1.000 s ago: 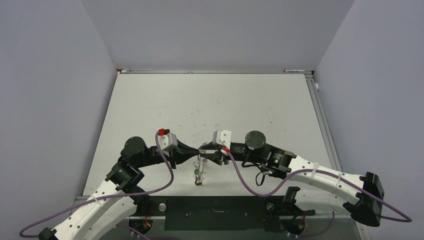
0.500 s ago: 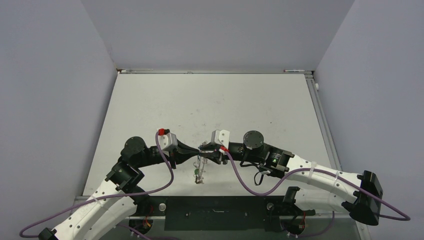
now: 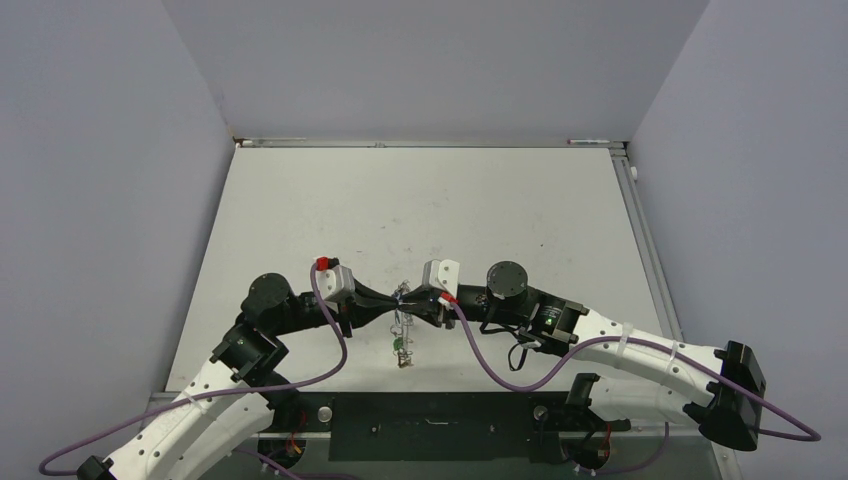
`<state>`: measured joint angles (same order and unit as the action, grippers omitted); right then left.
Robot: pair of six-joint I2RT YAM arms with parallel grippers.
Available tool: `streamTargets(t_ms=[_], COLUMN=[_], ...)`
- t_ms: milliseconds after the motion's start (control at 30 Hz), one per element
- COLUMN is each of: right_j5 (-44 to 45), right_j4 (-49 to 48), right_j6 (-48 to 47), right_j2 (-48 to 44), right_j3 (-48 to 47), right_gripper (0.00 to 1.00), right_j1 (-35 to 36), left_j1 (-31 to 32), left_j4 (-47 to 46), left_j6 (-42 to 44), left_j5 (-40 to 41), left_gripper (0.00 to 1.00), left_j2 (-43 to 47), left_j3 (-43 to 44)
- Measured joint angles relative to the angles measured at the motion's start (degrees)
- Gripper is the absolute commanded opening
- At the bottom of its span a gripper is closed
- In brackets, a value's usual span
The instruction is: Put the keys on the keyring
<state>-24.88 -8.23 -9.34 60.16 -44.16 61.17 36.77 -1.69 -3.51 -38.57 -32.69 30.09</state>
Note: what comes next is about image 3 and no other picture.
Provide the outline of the grey metal keyring disc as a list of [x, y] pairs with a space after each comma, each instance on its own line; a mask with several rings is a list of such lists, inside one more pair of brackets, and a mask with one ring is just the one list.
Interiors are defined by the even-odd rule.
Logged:
[[400, 369], [413, 365], [413, 352], [411, 350], [413, 340], [410, 338], [411, 327], [413, 325], [414, 321], [411, 314], [394, 310], [394, 324], [390, 327], [390, 333], [393, 335], [393, 341], [395, 339], [401, 339], [403, 341], [403, 349], [399, 351], [393, 350], [392, 341], [392, 352]]

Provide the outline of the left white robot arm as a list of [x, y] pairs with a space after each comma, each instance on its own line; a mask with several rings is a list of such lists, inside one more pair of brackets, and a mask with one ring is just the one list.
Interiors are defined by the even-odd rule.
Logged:
[[249, 286], [234, 325], [169, 404], [142, 415], [146, 426], [106, 456], [91, 456], [78, 479], [197, 479], [251, 435], [296, 421], [301, 387], [340, 372], [345, 360], [291, 382], [276, 367], [288, 355], [284, 334], [328, 326], [344, 342], [356, 328], [401, 306], [408, 287], [379, 293], [334, 265], [313, 272], [313, 288], [295, 293], [277, 273]]

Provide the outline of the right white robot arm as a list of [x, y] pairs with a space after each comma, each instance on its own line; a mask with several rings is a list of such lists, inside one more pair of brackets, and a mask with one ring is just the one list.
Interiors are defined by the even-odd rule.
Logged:
[[758, 446], [766, 380], [751, 347], [685, 344], [611, 320], [595, 310], [529, 284], [526, 270], [501, 261], [483, 286], [462, 285], [459, 265], [432, 260], [422, 283], [402, 294], [401, 312], [446, 327], [459, 307], [469, 322], [513, 331], [519, 346], [538, 353], [606, 365], [636, 381], [598, 379], [567, 397], [565, 414], [579, 428], [600, 419], [694, 425], [708, 440], [753, 451]]

